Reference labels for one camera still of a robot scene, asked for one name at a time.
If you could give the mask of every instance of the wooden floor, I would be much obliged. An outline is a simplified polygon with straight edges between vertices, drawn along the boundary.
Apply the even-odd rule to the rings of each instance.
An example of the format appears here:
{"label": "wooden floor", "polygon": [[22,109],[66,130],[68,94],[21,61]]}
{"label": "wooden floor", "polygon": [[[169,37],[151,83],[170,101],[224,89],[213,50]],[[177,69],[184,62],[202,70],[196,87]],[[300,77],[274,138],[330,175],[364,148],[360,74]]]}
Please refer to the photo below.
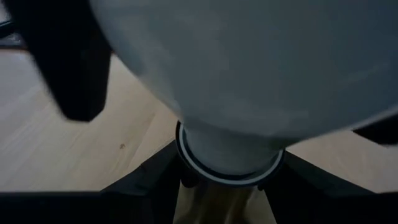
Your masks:
{"label": "wooden floor", "polygon": [[[174,138],[176,117],[116,57],[105,110],[89,124],[64,119],[28,54],[0,51],[0,71],[0,191],[99,190]],[[351,131],[289,151],[369,190],[398,190],[398,150]]]}

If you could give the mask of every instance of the light wood floor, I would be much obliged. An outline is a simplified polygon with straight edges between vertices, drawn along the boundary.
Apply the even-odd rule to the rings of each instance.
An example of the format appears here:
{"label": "light wood floor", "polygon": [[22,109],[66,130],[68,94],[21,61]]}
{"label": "light wood floor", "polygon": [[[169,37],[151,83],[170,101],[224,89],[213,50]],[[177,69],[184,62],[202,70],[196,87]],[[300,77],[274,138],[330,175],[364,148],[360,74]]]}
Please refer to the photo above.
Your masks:
{"label": "light wood floor", "polygon": [[[176,117],[112,58],[105,110],[65,120],[29,55],[0,51],[0,191],[99,190],[174,138]],[[375,192],[398,190],[398,150],[350,131],[290,152]]]}

